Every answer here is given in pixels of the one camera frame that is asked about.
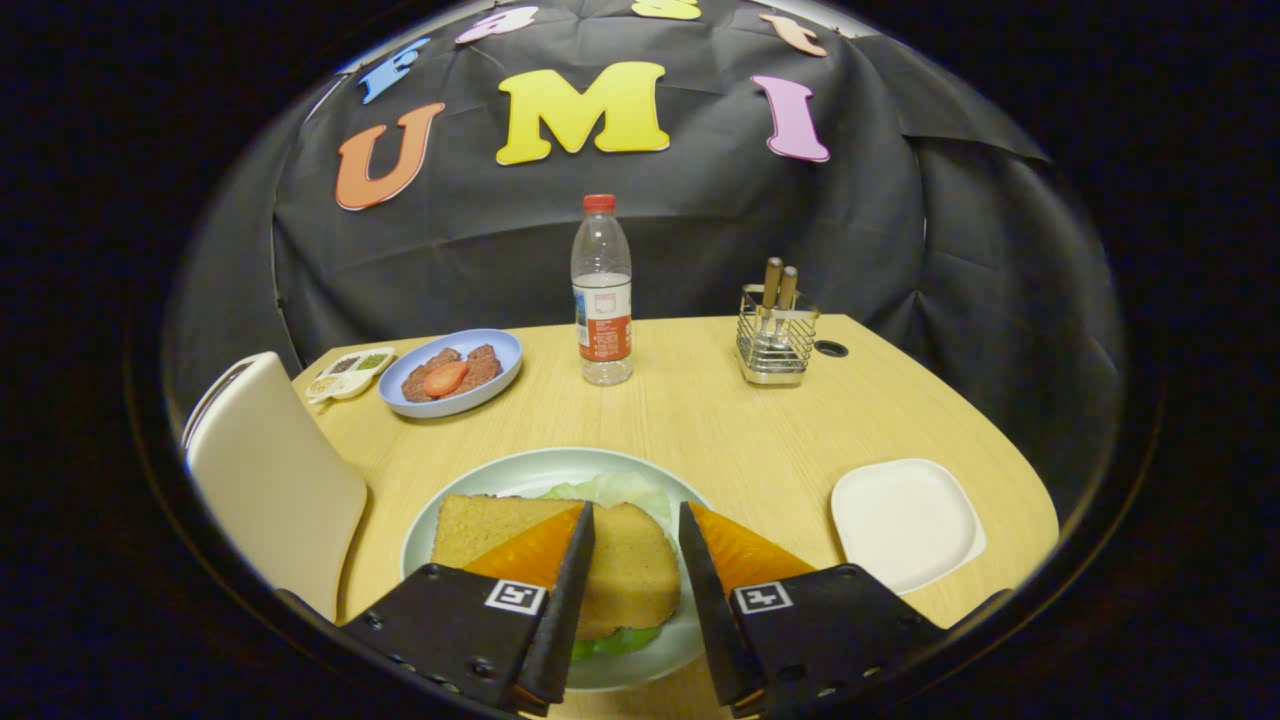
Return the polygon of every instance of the red bottle cap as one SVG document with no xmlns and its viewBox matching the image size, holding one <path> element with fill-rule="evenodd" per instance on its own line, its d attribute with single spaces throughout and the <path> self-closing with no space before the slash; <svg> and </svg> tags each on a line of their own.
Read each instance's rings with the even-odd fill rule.
<svg viewBox="0 0 1280 720">
<path fill-rule="evenodd" d="M 612 195 L 588 195 L 582 199 L 582 209 L 588 213 L 612 213 L 617 204 Z"/>
</svg>

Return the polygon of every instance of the letter u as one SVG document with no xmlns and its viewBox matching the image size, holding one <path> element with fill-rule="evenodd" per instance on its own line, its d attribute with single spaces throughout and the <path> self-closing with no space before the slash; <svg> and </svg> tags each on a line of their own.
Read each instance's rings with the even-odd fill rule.
<svg viewBox="0 0 1280 720">
<path fill-rule="evenodd" d="M 408 187 L 422 169 L 431 118 L 440 110 L 444 110 L 444 102 L 433 102 L 401 117 L 396 123 L 404 128 L 399 160 L 392 172 L 378 179 L 369 177 L 369 160 L 374 154 L 374 142 L 387 132 L 387 126 L 374 126 L 343 142 L 338 149 L 342 161 L 338 164 L 338 183 L 334 192 L 338 205 L 347 210 L 364 210 L 396 197 L 399 191 Z"/>
</svg>

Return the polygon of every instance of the table hole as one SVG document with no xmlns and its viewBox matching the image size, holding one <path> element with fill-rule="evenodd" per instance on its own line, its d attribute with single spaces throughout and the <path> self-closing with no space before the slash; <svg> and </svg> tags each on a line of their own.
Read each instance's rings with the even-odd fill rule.
<svg viewBox="0 0 1280 720">
<path fill-rule="evenodd" d="M 849 355 L 849 348 L 833 340 L 819 340 L 813 343 L 813 348 L 832 357 L 845 357 Z"/>
</svg>

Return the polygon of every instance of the utensil holder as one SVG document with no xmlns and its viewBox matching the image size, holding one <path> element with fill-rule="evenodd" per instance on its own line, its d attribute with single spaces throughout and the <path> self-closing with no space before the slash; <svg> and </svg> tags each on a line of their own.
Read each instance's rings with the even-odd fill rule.
<svg viewBox="0 0 1280 720">
<path fill-rule="evenodd" d="M 755 384 L 800 384 L 818 332 L 818 306 L 800 292 L 790 309 L 764 307 L 763 284 L 742 286 L 737 311 L 737 364 Z"/>
</svg>

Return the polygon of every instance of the yellow letter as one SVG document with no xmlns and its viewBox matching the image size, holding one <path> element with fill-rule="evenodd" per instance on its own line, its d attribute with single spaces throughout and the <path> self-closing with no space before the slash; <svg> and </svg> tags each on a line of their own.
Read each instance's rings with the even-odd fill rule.
<svg viewBox="0 0 1280 720">
<path fill-rule="evenodd" d="M 511 76 L 498 86 L 511 94 L 511 126 L 507 145 L 498 150 L 498 164 L 515 165 L 550 155 L 552 143 L 543 140 L 539 119 L 564 150 L 577 152 L 602 113 L 604 131 L 595 136 L 600 150 L 666 150 L 671 136 L 658 127 L 654 99 L 654 86 L 666 72 L 654 63 L 613 63 L 581 95 L 556 70 Z"/>
<path fill-rule="evenodd" d="M 631 12 L 646 18 L 669 18 L 672 20 L 691 20 L 700 18 L 698 0 L 636 0 Z"/>
</svg>

